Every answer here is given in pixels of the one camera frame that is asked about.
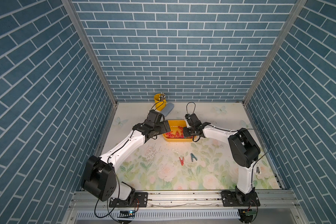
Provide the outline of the yellow storage box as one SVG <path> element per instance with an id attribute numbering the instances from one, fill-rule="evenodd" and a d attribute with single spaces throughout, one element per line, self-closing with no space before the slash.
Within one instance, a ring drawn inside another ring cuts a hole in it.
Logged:
<path id="1" fill-rule="evenodd" d="M 192 142 L 192 137 L 185 137 L 183 128 L 186 127 L 184 120 L 168 120 L 171 131 L 163 134 L 167 142 Z"/>

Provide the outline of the teal clothespin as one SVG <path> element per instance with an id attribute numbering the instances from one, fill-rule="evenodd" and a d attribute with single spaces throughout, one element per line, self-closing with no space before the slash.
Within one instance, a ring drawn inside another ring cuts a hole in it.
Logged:
<path id="1" fill-rule="evenodd" d="M 197 158 L 193 153 L 190 154 L 190 157 L 191 157 L 191 162 L 197 161 Z"/>

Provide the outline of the red clothespin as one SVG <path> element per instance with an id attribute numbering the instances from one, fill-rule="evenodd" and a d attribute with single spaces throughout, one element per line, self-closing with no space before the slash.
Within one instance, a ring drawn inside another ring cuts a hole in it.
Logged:
<path id="1" fill-rule="evenodd" d="M 184 166 L 184 157 L 183 156 L 179 157 L 179 160 L 180 160 L 181 165 Z"/>

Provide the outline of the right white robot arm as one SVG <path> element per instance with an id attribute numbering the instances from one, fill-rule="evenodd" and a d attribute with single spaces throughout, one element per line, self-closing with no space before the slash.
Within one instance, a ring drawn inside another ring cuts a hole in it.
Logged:
<path id="1" fill-rule="evenodd" d="M 194 113 L 186 114 L 184 120 L 185 137 L 198 136 L 229 144 L 232 157 L 239 166 L 236 189 L 242 194 L 250 194 L 254 190 L 253 171 L 260 154 L 260 148 L 250 132 L 246 128 L 232 131 L 216 127 L 209 122 L 202 123 Z"/>

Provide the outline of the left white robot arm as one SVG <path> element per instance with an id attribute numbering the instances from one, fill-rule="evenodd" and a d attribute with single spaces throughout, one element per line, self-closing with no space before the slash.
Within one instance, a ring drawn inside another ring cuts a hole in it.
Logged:
<path id="1" fill-rule="evenodd" d="M 114 148 L 100 156 L 91 156 L 82 176 L 81 187 L 100 201 L 116 198 L 126 204 L 133 202 L 135 189 L 118 180 L 117 171 L 122 163 L 148 140 L 170 132 L 169 122 L 160 112 L 150 110 L 143 123 L 132 127 L 128 136 Z"/>

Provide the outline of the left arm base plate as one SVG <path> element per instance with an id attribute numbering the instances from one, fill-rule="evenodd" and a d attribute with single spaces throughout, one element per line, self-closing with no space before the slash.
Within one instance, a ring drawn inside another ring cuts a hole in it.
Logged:
<path id="1" fill-rule="evenodd" d="M 135 192 L 130 195 L 126 200 L 121 200 L 117 198 L 111 198 L 109 201 L 109 208 L 146 208 L 148 201 L 147 192 Z"/>

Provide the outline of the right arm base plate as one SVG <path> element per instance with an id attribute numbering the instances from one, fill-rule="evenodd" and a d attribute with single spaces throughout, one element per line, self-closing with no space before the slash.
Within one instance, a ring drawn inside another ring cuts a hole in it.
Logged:
<path id="1" fill-rule="evenodd" d="M 255 188 L 248 194 L 244 194 L 240 190 L 230 191 L 223 190 L 221 191 L 221 198 L 224 207 L 249 207 L 249 206 L 260 206 L 260 201 L 257 193 L 255 192 Z"/>

